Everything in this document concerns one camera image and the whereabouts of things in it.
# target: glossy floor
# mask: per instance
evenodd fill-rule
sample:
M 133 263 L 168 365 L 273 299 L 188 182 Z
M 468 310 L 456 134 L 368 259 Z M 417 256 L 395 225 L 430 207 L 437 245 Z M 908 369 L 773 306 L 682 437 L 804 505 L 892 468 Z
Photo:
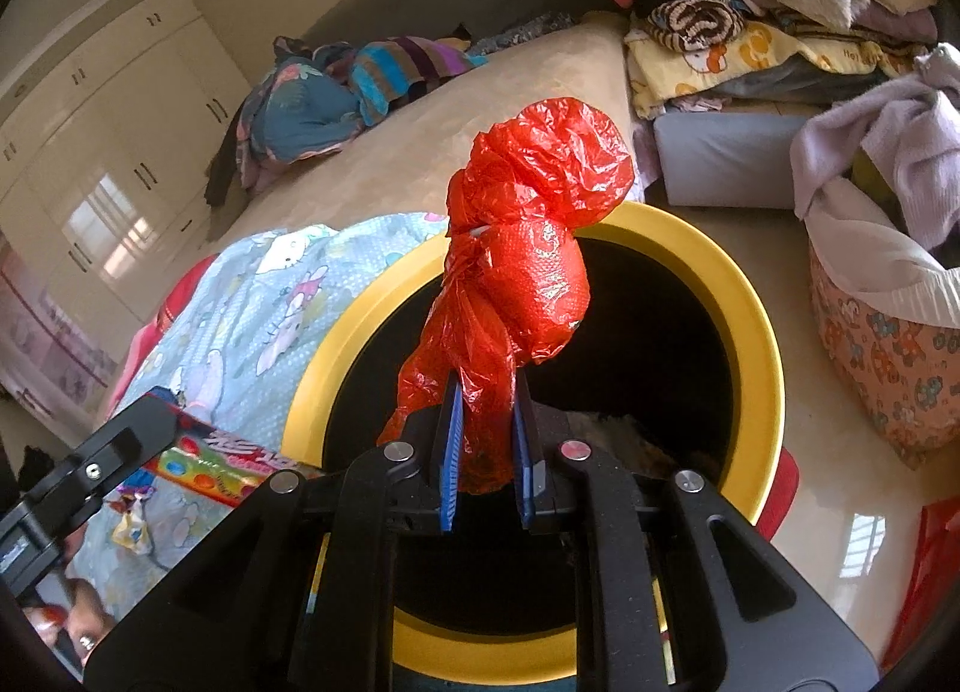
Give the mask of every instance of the glossy floor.
M 960 446 L 908 469 L 840 384 L 810 313 L 808 243 L 790 212 L 675 209 L 760 294 L 784 362 L 784 444 L 800 491 L 774 545 L 879 657 L 912 569 L 920 509 L 960 493 Z

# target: yellow trash bin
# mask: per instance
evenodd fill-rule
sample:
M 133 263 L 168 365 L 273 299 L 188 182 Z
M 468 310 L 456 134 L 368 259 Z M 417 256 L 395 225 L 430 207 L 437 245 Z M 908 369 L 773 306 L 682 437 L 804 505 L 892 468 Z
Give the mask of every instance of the yellow trash bin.
M 752 286 L 707 236 L 651 206 L 624 203 L 577 238 L 592 300 L 568 347 L 525 368 L 533 399 L 632 415 L 757 521 L 781 447 L 784 378 Z M 287 456 L 339 469 L 373 445 L 446 246 L 434 238 L 396 262 L 330 329 L 294 396 Z M 573 577 L 559 539 L 523 532 L 509 489 L 461 495 L 457 522 L 446 537 L 401 539 L 395 661 L 463 684 L 573 675 Z

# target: black metal bracket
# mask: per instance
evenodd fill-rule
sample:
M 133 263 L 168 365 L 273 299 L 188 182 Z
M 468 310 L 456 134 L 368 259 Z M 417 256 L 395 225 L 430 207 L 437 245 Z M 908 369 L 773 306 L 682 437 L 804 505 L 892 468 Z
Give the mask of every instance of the black metal bracket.
M 92 513 L 89 503 L 99 507 L 104 486 L 157 453 L 163 439 L 172 443 L 176 409 L 146 399 L 31 498 L 30 515 L 44 505 L 40 529 L 16 510 L 4 519 L 11 537 L 32 532 L 37 549 L 14 571 L 18 586 L 56 560 L 54 538 Z M 388 692 L 395 543 L 449 526 L 460 401 L 448 387 L 445 404 L 411 415 L 400 441 L 363 453 L 341 473 L 311 481 L 294 471 L 272 475 L 104 638 L 90 655 L 86 688 Z M 560 534 L 572 548 L 580 692 L 874 686 L 866 648 L 701 476 L 683 470 L 655 481 L 629 472 L 572 439 L 565 414 L 530 401 L 522 378 L 517 406 L 517 520 L 535 534 Z M 141 424 L 149 431 L 138 436 Z M 97 484 L 78 481 L 90 457 L 107 463 Z

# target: silver bolt head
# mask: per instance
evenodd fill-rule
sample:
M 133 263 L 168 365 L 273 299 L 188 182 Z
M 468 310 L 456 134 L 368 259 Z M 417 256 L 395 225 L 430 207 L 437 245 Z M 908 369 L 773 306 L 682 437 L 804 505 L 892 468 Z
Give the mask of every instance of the silver bolt head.
M 707 481 L 704 481 L 704 477 L 693 470 L 680 470 L 673 479 L 677 481 L 677 486 L 680 486 L 680 489 L 690 494 L 696 494 L 707 484 Z
M 270 479 L 270 488 L 277 494 L 289 494 L 298 486 L 299 477 L 293 470 L 280 470 Z
M 394 441 L 383 447 L 383 456 L 391 462 L 406 462 L 414 455 L 414 447 L 406 441 Z
M 584 441 L 563 441 L 560 443 L 560 453 L 564 459 L 572 462 L 582 462 L 589 459 L 593 451 L 589 444 L 584 443 Z

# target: blue gripper pad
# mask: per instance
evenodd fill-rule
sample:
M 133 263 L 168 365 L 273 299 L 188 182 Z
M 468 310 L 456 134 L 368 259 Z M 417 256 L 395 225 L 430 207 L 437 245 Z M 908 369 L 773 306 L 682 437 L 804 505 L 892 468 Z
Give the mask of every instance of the blue gripper pad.
M 456 379 L 453 397 L 450 399 L 450 423 L 447 429 L 438 429 L 437 435 L 446 436 L 443 460 L 440 462 L 440 530 L 453 529 L 453 517 L 457 513 L 457 487 L 460 481 L 460 448 L 464 442 L 464 390 Z
M 514 423 L 511 425 L 512 450 L 514 450 L 514 495 L 517 498 L 517 513 L 520 524 L 527 529 L 534 516 L 534 478 L 530 462 L 520 402 L 514 401 Z

